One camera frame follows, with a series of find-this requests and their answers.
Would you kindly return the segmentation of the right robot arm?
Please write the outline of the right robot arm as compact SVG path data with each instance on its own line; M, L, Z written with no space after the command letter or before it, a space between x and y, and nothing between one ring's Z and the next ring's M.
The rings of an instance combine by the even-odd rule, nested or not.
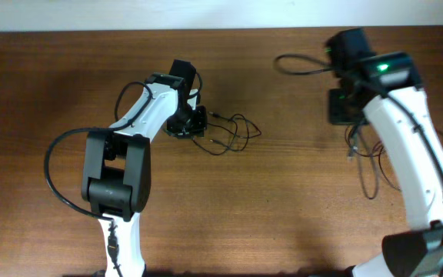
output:
M386 235L381 253L345 276L443 276L443 148L413 60L405 52L378 55L360 28L326 43L339 87L330 91L336 125L375 129L397 176L409 231Z

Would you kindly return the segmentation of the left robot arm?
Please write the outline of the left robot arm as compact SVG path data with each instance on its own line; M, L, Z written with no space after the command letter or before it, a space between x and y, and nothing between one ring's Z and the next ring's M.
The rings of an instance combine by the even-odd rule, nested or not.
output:
M100 215L107 265L97 276L142 276L140 216L152 185L151 143L164 128L177 139L203 136L206 109L200 104L195 66L174 60L169 73L141 83L139 100L104 133L86 139L82 198Z

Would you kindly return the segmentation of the black USB cable thick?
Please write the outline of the black USB cable thick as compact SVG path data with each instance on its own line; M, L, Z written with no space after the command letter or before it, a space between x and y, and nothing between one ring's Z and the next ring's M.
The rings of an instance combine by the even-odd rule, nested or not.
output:
M364 123L350 125L345 131L345 143L348 146L349 159L355 159L358 170L358 180L361 193L367 200L375 200L380 189L380 178L378 175L378 164L375 161L375 151L366 142L362 133ZM370 167L373 187L369 188L365 181L365 163Z

